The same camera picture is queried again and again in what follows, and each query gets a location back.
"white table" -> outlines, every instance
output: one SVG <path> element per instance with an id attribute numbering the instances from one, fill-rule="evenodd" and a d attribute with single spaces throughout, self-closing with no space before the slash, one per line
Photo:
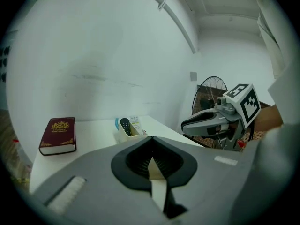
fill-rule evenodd
<path id="1" fill-rule="evenodd" d="M 150 116 L 139 117 L 143 130 L 150 136 L 160 136 L 191 145 L 201 146 Z M 67 154 L 43 156 L 39 152 L 34 160 L 29 191 L 33 193 L 51 175 L 90 151 L 116 145 L 118 130 L 114 120 L 76 122 L 77 151 Z"/>

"ceiling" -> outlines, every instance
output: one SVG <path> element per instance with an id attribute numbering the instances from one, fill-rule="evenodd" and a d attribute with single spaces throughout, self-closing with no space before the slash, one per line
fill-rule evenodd
<path id="1" fill-rule="evenodd" d="M 199 29 L 228 29 L 259 35 L 256 0 L 186 0 Z"/>

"red book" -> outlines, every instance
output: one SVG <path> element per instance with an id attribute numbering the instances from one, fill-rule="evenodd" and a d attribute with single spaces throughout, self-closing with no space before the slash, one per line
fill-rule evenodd
<path id="1" fill-rule="evenodd" d="M 75 118 L 51 118 L 38 149 L 44 156 L 76 151 Z"/>

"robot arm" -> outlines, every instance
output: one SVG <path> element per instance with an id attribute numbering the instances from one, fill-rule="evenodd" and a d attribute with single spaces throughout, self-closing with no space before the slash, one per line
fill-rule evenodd
<path id="1" fill-rule="evenodd" d="M 238 84 L 232 90 L 217 98 L 214 108 L 200 111 L 181 124 L 181 130 L 191 136 L 215 136 L 225 150 L 238 150 L 237 140 L 261 110 L 252 84 Z M 232 136 L 229 124 L 238 122 Z"/>

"wooden floor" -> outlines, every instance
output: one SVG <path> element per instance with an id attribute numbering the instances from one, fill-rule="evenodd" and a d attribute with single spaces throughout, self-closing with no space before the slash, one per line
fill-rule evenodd
<path id="1" fill-rule="evenodd" d="M 9 113 L 6 110 L 0 110 L 0 157 L 10 172 L 11 179 L 16 185 L 28 191 L 30 169 L 20 160 L 13 139 L 17 139 L 17 137 Z"/>

